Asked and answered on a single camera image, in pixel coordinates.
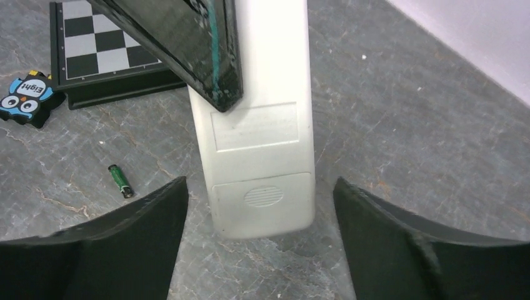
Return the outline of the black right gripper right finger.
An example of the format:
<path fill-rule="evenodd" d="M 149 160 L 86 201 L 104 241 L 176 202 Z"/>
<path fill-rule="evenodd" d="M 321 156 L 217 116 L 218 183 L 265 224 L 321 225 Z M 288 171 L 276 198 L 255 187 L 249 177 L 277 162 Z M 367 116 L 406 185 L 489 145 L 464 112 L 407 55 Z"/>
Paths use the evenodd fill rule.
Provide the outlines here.
<path fill-rule="evenodd" d="M 347 182 L 333 201 L 357 299 L 528 299 L 529 243 L 450 227 Z"/>

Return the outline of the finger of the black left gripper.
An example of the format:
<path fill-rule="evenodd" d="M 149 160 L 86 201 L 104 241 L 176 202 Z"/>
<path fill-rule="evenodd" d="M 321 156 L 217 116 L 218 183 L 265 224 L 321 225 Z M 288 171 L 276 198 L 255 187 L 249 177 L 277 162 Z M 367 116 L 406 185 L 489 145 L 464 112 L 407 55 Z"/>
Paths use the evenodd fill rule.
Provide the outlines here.
<path fill-rule="evenodd" d="M 235 1 L 95 0 L 118 25 L 220 112 L 243 96 Z"/>

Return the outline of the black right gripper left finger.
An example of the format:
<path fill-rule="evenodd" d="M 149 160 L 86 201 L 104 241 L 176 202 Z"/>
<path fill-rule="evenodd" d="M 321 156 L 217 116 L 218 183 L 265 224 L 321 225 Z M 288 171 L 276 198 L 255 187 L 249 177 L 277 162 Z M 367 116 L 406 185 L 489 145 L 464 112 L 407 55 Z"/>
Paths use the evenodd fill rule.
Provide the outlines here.
<path fill-rule="evenodd" d="M 90 221 L 1 243 L 2 299 L 166 299 L 188 212 L 185 177 Z"/>

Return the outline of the green battery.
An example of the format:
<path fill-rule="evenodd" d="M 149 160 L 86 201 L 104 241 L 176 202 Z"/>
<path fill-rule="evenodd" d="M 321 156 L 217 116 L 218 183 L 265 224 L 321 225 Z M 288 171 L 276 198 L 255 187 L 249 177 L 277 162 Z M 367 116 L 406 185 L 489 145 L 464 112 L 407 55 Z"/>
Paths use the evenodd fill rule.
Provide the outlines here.
<path fill-rule="evenodd" d="M 133 197 L 134 191 L 129 185 L 128 180 L 126 179 L 124 173 L 121 171 L 121 168 L 115 164 L 110 165 L 108 168 L 114 182 L 119 188 L 120 193 L 125 199 Z"/>

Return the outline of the white remote control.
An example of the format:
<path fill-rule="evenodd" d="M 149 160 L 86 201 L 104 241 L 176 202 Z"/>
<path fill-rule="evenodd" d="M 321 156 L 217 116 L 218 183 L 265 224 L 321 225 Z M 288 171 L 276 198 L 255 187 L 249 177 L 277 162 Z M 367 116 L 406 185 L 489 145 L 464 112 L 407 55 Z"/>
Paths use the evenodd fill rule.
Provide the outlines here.
<path fill-rule="evenodd" d="M 189 90 L 215 230 L 277 236 L 315 216 L 308 7 L 237 1 L 244 94 L 228 112 Z"/>

